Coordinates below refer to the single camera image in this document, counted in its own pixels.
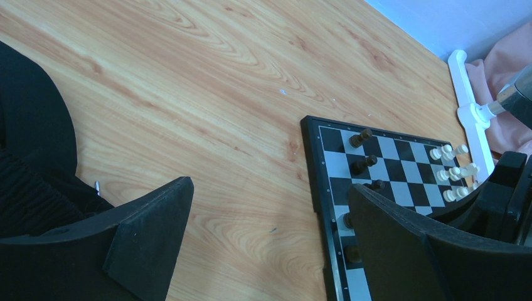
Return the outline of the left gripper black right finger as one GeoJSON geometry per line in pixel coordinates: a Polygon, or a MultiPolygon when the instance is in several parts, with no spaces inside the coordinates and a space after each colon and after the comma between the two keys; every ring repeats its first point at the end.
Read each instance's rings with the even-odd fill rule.
{"type": "Polygon", "coordinates": [[[531,248],[458,230],[361,184],[348,198],[373,300],[531,299],[531,248]]]}

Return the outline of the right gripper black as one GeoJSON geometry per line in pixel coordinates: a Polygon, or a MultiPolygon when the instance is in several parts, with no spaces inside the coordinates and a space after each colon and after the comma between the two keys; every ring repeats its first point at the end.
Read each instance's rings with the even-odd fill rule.
{"type": "Polygon", "coordinates": [[[531,159],[505,152],[478,188],[429,217],[473,235],[524,245],[531,226],[531,159]]]}

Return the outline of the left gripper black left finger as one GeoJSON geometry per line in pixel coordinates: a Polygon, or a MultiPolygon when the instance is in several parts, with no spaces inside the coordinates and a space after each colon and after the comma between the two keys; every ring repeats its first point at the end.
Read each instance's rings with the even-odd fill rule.
{"type": "Polygon", "coordinates": [[[164,300],[194,194],[179,177],[40,236],[1,240],[2,300],[164,300]]]}

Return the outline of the dark chess piece cluster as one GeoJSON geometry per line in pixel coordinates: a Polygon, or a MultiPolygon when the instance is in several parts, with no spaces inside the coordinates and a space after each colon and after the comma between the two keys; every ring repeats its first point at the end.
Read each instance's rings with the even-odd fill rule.
{"type": "MultiPolygon", "coordinates": [[[[354,135],[349,139],[349,143],[353,147],[360,147],[364,142],[373,137],[373,132],[371,129],[364,129],[360,134],[354,135]]],[[[375,155],[370,155],[365,157],[362,160],[356,161],[352,164],[353,171],[355,174],[361,174],[366,171],[369,167],[374,166],[377,163],[377,157],[375,155]]],[[[378,192],[384,188],[385,183],[382,180],[375,180],[371,184],[364,184],[368,189],[378,192]]],[[[353,229],[353,224],[351,222],[352,214],[350,212],[346,213],[343,216],[343,222],[345,227],[348,229],[353,229]]],[[[361,257],[359,254],[359,248],[357,245],[346,245],[344,247],[344,257],[348,263],[351,264],[360,264],[361,257]]]]}

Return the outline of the black white chess board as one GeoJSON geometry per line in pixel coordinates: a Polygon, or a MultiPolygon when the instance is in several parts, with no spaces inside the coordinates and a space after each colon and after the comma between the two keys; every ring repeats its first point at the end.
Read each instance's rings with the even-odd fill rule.
{"type": "Polygon", "coordinates": [[[429,151],[441,147],[441,140],[373,129],[373,137],[360,147],[349,139],[360,134],[362,125],[315,116],[301,122],[312,204],[319,220],[324,251],[324,283],[328,300],[369,300],[363,264],[345,260],[344,247],[357,245],[352,229],[343,216],[349,211],[348,191],[353,184],[385,183],[380,194],[390,201],[422,215],[444,209],[449,204],[442,193],[465,186],[466,180],[441,181],[438,171],[458,166],[458,161],[435,160],[429,151]],[[370,155],[377,163],[361,174],[352,164],[370,155]]]}

